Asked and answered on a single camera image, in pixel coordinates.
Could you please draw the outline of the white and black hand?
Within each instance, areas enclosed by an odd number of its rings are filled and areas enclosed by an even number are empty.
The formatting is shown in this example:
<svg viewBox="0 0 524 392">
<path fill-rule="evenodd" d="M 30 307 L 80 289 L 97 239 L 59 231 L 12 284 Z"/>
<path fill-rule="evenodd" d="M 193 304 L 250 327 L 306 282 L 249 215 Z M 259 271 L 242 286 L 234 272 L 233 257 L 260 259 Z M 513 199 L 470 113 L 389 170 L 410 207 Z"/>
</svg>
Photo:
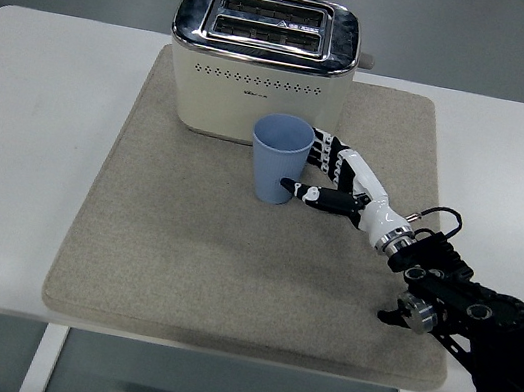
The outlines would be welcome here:
<svg viewBox="0 0 524 392">
<path fill-rule="evenodd" d="M 335 187 L 309 186 L 290 178 L 281 179 L 280 185 L 311 208 L 349 218 L 369 236 L 371 247 L 386 256 L 413 244 L 410 222 L 391 208 L 388 193 L 360 153 L 333 134 L 314 132 L 307 162 L 324 172 Z"/>
</svg>

